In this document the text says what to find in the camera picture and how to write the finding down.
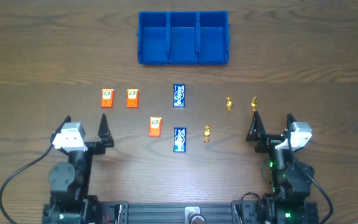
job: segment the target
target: table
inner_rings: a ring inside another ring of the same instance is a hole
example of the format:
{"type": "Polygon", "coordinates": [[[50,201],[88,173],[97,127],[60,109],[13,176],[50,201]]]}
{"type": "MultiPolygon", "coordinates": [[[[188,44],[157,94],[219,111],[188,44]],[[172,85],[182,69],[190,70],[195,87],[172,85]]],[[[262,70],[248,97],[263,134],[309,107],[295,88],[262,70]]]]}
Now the table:
{"type": "MultiPolygon", "coordinates": [[[[358,222],[358,1],[0,1],[0,186],[44,153],[66,115],[94,140],[105,113],[116,145],[94,157],[89,193],[101,200],[230,202],[271,192],[260,175],[267,155],[245,141],[254,95],[269,133],[282,133],[287,113],[309,122],[312,140],[296,154],[333,201],[329,223],[358,222]],[[217,10],[231,24],[226,66],[138,64],[139,11],[217,10]],[[184,110],[172,108],[173,83],[186,83],[184,110]],[[115,89],[114,109],[100,108],[102,88],[115,89]],[[126,108],[128,88],[140,90],[138,110],[126,108]],[[148,137],[150,116],[163,119],[160,138],[148,137]],[[175,126],[187,127],[186,154],[172,151],[175,126]]],[[[40,223],[49,169],[66,159],[53,150],[7,186],[15,221],[40,223]]],[[[325,216],[314,187],[308,200],[325,216]]]]}

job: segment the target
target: blue plastic container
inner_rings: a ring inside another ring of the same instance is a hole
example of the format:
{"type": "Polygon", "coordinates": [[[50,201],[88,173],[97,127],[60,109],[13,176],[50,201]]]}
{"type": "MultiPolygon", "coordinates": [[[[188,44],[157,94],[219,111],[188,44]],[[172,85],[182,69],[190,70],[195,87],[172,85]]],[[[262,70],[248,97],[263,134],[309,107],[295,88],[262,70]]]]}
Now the blue plastic container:
{"type": "Polygon", "coordinates": [[[144,65],[222,65],[229,60],[227,12],[139,12],[144,65]]]}

